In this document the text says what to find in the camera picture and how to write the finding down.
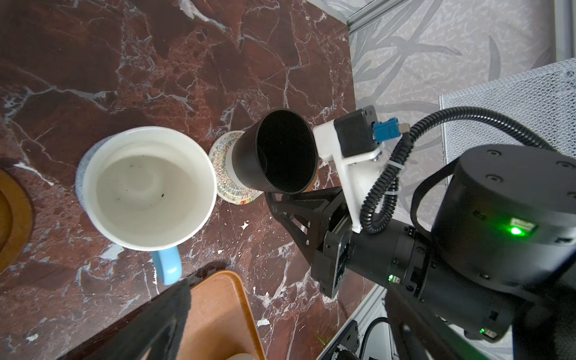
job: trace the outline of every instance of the black cylindrical motor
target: black cylindrical motor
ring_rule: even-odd
[[[576,251],[576,160],[529,146],[466,151],[432,236],[444,261],[480,285],[538,284]]]

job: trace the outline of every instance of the cup rim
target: cup rim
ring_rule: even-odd
[[[260,162],[260,157],[258,156],[258,134],[260,133],[260,128],[262,127],[262,124],[264,123],[264,121],[266,120],[266,118],[271,115],[273,112],[276,111],[288,111],[291,112],[293,114],[295,114],[296,116],[298,116],[302,122],[306,125],[306,127],[308,128],[308,133],[310,135],[310,137],[312,138],[312,144],[313,144],[313,148],[314,148],[314,154],[316,157],[316,169],[314,170],[312,177],[310,178],[310,180],[308,180],[308,183],[306,184],[306,186],[304,188],[299,189],[298,191],[294,191],[294,192],[287,192],[287,191],[282,191],[280,190],[277,186],[275,186],[272,182],[270,182],[270,180],[268,179],[268,177],[264,174],[264,170],[262,167],[262,164]],[[256,129],[256,135],[254,138],[254,152],[256,154],[256,161],[258,164],[258,168],[260,169],[263,178],[266,180],[266,182],[268,183],[268,185],[270,185],[271,188],[273,188],[275,190],[275,192],[279,193],[279,194],[286,194],[286,195],[294,195],[294,194],[299,194],[302,191],[306,190],[308,187],[310,187],[310,185],[315,181],[316,179],[316,174],[318,173],[318,149],[316,148],[316,138],[314,137],[314,132],[312,131],[310,125],[308,124],[308,122],[304,119],[304,117],[302,117],[302,115],[298,114],[296,111],[288,109],[288,108],[275,108],[272,109],[270,111],[268,111],[264,116],[262,116],[260,118],[260,121],[258,122],[258,126]]]
[[[135,132],[141,132],[141,131],[165,131],[167,133],[170,133],[171,135],[185,138],[186,141],[191,142],[192,147],[196,148],[200,152],[202,158],[206,161],[206,164],[209,166],[209,168],[211,170],[210,174],[211,174],[211,178],[212,178],[212,185],[213,185],[212,193],[213,194],[212,194],[212,201],[211,201],[209,211],[206,212],[204,219],[198,225],[198,227],[196,227],[193,231],[191,231],[185,237],[183,237],[177,241],[173,241],[169,245],[159,245],[156,247],[146,247],[146,246],[135,245],[135,244],[132,244],[132,243],[129,243],[129,242],[126,242],[122,239],[117,238],[110,231],[108,231],[108,229],[106,229],[106,227],[104,225],[102,225],[102,223],[100,222],[100,220],[98,219],[98,217],[96,216],[94,211],[92,210],[93,205],[89,206],[86,203],[86,196],[88,193],[88,189],[95,186],[95,183],[96,183],[96,181],[94,179],[94,174],[93,174],[96,171],[96,165],[95,165],[96,161],[94,161],[94,159],[100,160],[100,158],[104,156],[104,154],[107,152],[107,150],[110,147],[112,147],[116,143],[122,141],[124,137],[126,137],[127,135],[131,135]],[[113,135],[112,137],[110,137],[110,139],[108,141],[106,141],[104,144],[102,144],[102,146],[100,146],[100,148],[98,150],[96,150],[96,152],[94,153],[94,155],[92,156],[92,158],[88,162],[88,165],[86,166],[86,171],[84,173],[84,179],[83,179],[83,185],[82,185],[82,197],[84,199],[84,204],[85,204],[84,210],[86,211],[88,218],[90,219],[90,221],[92,222],[94,227],[96,227],[96,229],[102,235],[104,235],[107,239],[109,239],[110,241],[112,241],[112,242],[114,242],[114,243],[116,243],[122,247],[125,247],[127,249],[138,250],[138,251],[165,250],[165,249],[169,249],[169,248],[175,247],[177,245],[180,245],[183,242],[185,242],[186,240],[188,240],[189,238],[191,238],[194,234],[196,234],[198,232],[198,230],[200,230],[202,228],[202,226],[204,226],[206,224],[206,222],[208,221],[208,219],[212,215],[212,212],[214,210],[214,206],[216,204],[216,195],[217,195],[216,172],[214,171],[214,167],[212,166],[212,162],[208,158],[208,154],[206,154],[204,149],[202,149],[202,147],[196,141],[194,141],[192,138],[190,138],[188,135],[185,135],[180,131],[177,131],[177,130],[174,130],[171,128],[167,128],[167,127],[162,127],[162,126],[136,127],[136,128],[132,128],[132,129],[129,129],[126,131],[119,132],[119,133]]]

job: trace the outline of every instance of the green led light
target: green led light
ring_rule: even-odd
[[[522,235],[524,232],[515,226],[510,229],[510,233],[512,233],[512,235]]]

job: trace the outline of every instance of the mug rim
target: mug rim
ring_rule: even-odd
[[[211,201],[209,211],[206,212],[206,215],[204,216],[204,219],[202,219],[202,222],[193,231],[191,231],[185,237],[183,237],[177,241],[171,242],[169,245],[159,245],[159,246],[155,246],[155,247],[146,247],[146,246],[141,246],[141,245],[135,245],[135,244],[132,244],[130,242],[126,242],[122,239],[119,239],[118,237],[114,236],[110,231],[108,231],[108,229],[106,229],[106,227],[100,222],[100,220],[98,219],[98,216],[94,213],[94,211],[92,209],[92,207],[94,205],[93,204],[88,205],[86,202],[86,196],[88,193],[88,189],[93,188],[96,184],[96,181],[94,180],[94,176],[93,176],[93,173],[96,171],[96,168],[95,168],[96,162],[94,161],[94,159],[100,160],[100,158],[104,156],[104,154],[107,152],[107,150],[110,147],[112,147],[113,145],[115,145],[119,141],[122,141],[126,135],[130,135],[130,134],[133,134],[135,132],[141,132],[141,131],[163,131],[163,132],[166,132],[168,134],[175,135],[177,137],[185,138],[186,141],[190,142],[192,147],[194,147],[196,150],[198,150],[200,152],[202,158],[205,160],[206,164],[210,168],[213,191],[212,191],[212,201]],[[96,150],[96,152],[94,153],[92,158],[89,160],[88,165],[86,166],[86,171],[84,173],[83,185],[82,185],[82,198],[83,198],[84,204],[85,204],[84,211],[86,211],[86,214],[88,215],[88,218],[90,219],[90,221],[92,222],[94,227],[102,235],[104,235],[108,240],[114,242],[115,244],[118,244],[118,245],[125,247],[127,249],[138,250],[138,251],[165,250],[165,249],[169,249],[169,248],[175,247],[177,245],[180,245],[183,242],[185,242],[186,240],[188,240],[189,238],[191,238],[194,234],[196,234],[198,232],[198,230],[200,230],[202,228],[202,226],[204,226],[206,224],[206,222],[208,221],[208,219],[212,215],[212,212],[214,210],[214,206],[216,204],[216,195],[217,195],[216,172],[214,171],[214,167],[212,166],[212,163],[211,163],[210,159],[208,158],[208,154],[206,154],[206,152],[204,151],[204,149],[202,149],[200,144],[198,144],[196,141],[194,141],[188,135],[185,135],[180,131],[177,131],[177,130],[174,130],[174,129],[171,129],[168,127],[163,127],[163,126],[141,126],[141,127],[128,129],[128,130],[119,132],[115,135],[112,135],[112,137],[110,137],[110,139],[108,141],[103,143],[102,146],[100,146],[100,148],[98,148],[98,150]]]

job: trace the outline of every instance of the blue connector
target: blue connector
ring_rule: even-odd
[[[385,123],[375,123],[372,127],[376,142],[383,142],[401,136],[398,128],[398,118],[391,118]]]

